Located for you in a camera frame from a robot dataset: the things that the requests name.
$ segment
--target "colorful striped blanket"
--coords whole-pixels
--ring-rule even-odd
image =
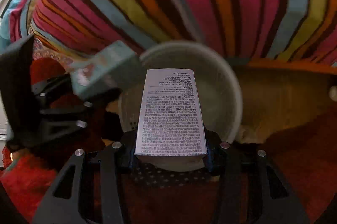
[[[142,53],[184,39],[249,66],[337,74],[337,0],[16,0],[1,41],[30,33],[35,58],[65,67],[117,40]]]

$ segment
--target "white wall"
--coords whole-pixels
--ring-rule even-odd
[[[7,118],[2,105],[2,100],[0,96],[0,167],[3,167],[2,161],[2,149],[6,144],[6,127],[7,127]]]

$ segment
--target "black bracket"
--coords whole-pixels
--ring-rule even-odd
[[[220,175],[218,204],[212,224],[239,224],[241,205],[241,177],[246,171],[249,177],[248,206],[245,223],[256,224],[307,224],[308,217],[299,199],[277,167],[266,154],[246,154],[233,145],[223,145],[215,132],[206,131],[207,156],[205,167],[213,175]],[[127,209],[122,202],[118,173],[126,173],[137,166],[134,155],[136,131],[124,134],[121,143],[108,146],[101,152],[75,154],[63,167],[58,178],[43,198],[34,224],[95,223],[81,210],[81,171],[86,165],[100,166],[102,217],[100,223],[129,223]],[[60,199],[55,192],[70,168],[75,174],[69,199]]]

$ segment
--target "patterned fabric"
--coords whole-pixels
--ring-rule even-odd
[[[337,0],[21,0],[8,16],[11,41],[34,33],[73,61],[186,39],[249,66],[337,73]]]

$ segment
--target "bolt head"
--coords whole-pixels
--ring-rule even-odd
[[[263,157],[263,158],[267,155],[266,151],[264,151],[264,150],[258,150],[258,151],[257,151],[257,154],[258,154],[260,157]]]
[[[119,149],[120,147],[122,147],[122,143],[120,143],[119,141],[115,141],[113,144],[112,144],[112,147],[114,149]]]
[[[230,144],[228,142],[224,141],[224,142],[220,143],[220,147],[222,149],[228,149],[230,147]]]
[[[78,120],[78,121],[76,121],[76,126],[81,127],[81,128],[85,128],[87,126],[87,123],[82,121],[82,120]]]
[[[86,101],[85,103],[83,103],[83,105],[84,105],[85,107],[88,107],[88,108],[91,108],[91,107],[92,107],[92,103],[89,102],[89,101]]]
[[[76,155],[77,157],[79,157],[79,156],[81,156],[81,155],[83,155],[83,154],[84,154],[83,149],[77,149],[77,150],[75,151],[75,155]]]

